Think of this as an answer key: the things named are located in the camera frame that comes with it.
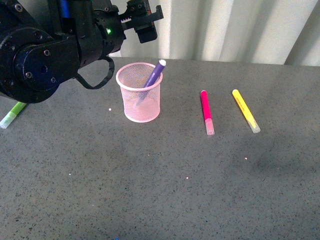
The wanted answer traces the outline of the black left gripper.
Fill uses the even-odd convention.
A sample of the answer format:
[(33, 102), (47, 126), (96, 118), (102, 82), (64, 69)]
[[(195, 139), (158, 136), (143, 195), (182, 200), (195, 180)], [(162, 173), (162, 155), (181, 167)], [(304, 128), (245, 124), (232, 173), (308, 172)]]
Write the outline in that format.
[(161, 5), (152, 12), (148, 0), (129, 0), (126, 11), (119, 16), (124, 31), (134, 29), (141, 44), (158, 38), (155, 22), (164, 18)]

